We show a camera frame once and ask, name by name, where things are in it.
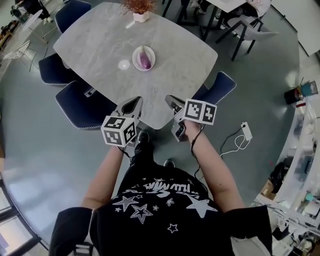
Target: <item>potted plant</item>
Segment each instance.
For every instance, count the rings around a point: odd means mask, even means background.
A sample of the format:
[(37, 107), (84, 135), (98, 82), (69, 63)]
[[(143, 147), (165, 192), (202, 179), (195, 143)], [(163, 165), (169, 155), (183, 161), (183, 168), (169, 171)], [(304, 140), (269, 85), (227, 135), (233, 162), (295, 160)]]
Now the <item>potted plant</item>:
[(149, 19), (157, 0), (124, 0), (122, 4), (128, 11), (133, 12), (135, 22), (144, 23)]

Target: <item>navy blue chair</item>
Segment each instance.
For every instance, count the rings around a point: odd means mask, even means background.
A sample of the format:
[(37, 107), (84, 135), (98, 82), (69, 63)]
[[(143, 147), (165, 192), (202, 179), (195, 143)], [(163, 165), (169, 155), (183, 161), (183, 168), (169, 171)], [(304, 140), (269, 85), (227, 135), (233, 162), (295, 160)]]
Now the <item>navy blue chair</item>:
[(71, 68), (66, 68), (60, 56), (55, 53), (39, 61), (39, 71), (43, 83), (52, 86), (66, 86), (72, 81), (86, 83)]
[(100, 92), (86, 93), (86, 83), (73, 81), (55, 96), (68, 120), (78, 129), (98, 129), (117, 107)]
[(237, 84), (226, 73), (219, 71), (216, 75), (213, 86), (210, 89), (203, 84), (192, 97), (194, 100), (217, 104), (226, 97)]
[(56, 27), (61, 33), (64, 33), (77, 19), (90, 10), (90, 3), (71, 0), (56, 13), (54, 17)]

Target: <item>black cable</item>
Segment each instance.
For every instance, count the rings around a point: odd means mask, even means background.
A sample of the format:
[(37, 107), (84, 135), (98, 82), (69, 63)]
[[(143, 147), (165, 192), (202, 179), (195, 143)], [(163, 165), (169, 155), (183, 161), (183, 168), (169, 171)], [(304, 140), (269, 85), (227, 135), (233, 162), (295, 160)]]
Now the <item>black cable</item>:
[(131, 162), (131, 159), (132, 159), (131, 156), (129, 156), (129, 154), (126, 151), (124, 151), (121, 147), (118, 146), (118, 149), (122, 151), (122, 153), (124, 153), (130, 159), (130, 162)]
[[(204, 125), (204, 126), (201, 127), (201, 129), (199, 130), (199, 132), (196, 134), (196, 136), (195, 136), (194, 139), (192, 140), (192, 142), (191, 142), (191, 147), (190, 147), (191, 154), (192, 154), (192, 156), (195, 158), (196, 162), (198, 163), (198, 169), (197, 169), (197, 170), (195, 171), (195, 173), (194, 173), (194, 177), (195, 177), (196, 179), (197, 179), (196, 175), (197, 175), (197, 173), (200, 171), (200, 164), (199, 164), (199, 162), (198, 162), (198, 159), (197, 159), (197, 157), (196, 157), (193, 149), (194, 149), (194, 145), (195, 145), (195, 143), (196, 143), (196, 140), (197, 140), (198, 136), (199, 136), (200, 133), (204, 130), (205, 127), (206, 127), (206, 125)], [(201, 182), (201, 179), (200, 179), (200, 180), (197, 179), (197, 180), (198, 180), (198, 181), (201, 183), (201, 185), (204, 187), (205, 191), (208, 192), (208, 189), (207, 189), (206, 185)]]
[(243, 127), (241, 126), (241, 128), (240, 128), (239, 130), (237, 130), (235, 133), (233, 133), (233, 134), (231, 134), (231, 135), (229, 135), (228, 137), (225, 138), (224, 142), (222, 143), (222, 146), (220, 147), (220, 155), (222, 154), (222, 148), (223, 148), (224, 145), (226, 144), (227, 139), (229, 139), (229, 138), (232, 137), (233, 135), (236, 135), (238, 132), (240, 132), (240, 131), (242, 130), (242, 128), (243, 128)]

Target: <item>hand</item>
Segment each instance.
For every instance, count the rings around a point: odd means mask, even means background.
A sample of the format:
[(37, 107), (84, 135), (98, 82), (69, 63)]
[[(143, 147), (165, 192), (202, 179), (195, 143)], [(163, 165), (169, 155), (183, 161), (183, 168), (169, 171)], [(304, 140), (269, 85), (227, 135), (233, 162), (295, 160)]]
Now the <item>hand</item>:
[(193, 140), (200, 131), (201, 126), (199, 123), (190, 120), (184, 120), (183, 122), (185, 126), (185, 135), (187, 135), (189, 139)]

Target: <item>white chair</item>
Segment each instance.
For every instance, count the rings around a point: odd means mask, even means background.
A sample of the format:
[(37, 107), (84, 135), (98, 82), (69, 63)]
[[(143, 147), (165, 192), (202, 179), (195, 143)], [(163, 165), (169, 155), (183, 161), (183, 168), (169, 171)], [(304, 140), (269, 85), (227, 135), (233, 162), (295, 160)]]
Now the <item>white chair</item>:
[[(251, 24), (254, 22), (260, 23), (260, 26), (258, 30), (255, 30)], [(275, 35), (278, 35), (278, 32), (272, 32), (266, 27), (263, 26), (263, 22), (256, 18), (251, 24), (246, 20), (245, 16), (240, 16), (237, 18), (231, 18), (228, 21), (228, 25), (231, 27), (226, 33), (224, 33), (218, 40), (215, 41), (216, 44), (221, 42), (224, 38), (227, 37), (227, 35), (231, 34), (232, 31), (236, 33), (236, 35), (240, 35), (239, 42), (235, 48), (234, 54), (232, 56), (232, 61), (235, 60), (235, 57), (237, 56), (238, 50), (241, 46), (241, 43), (243, 41), (252, 41), (250, 44), (249, 49), (247, 50), (247, 53), (249, 53), (254, 46), (256, 41), (262, 41), (269, 38), (274, 37)]]

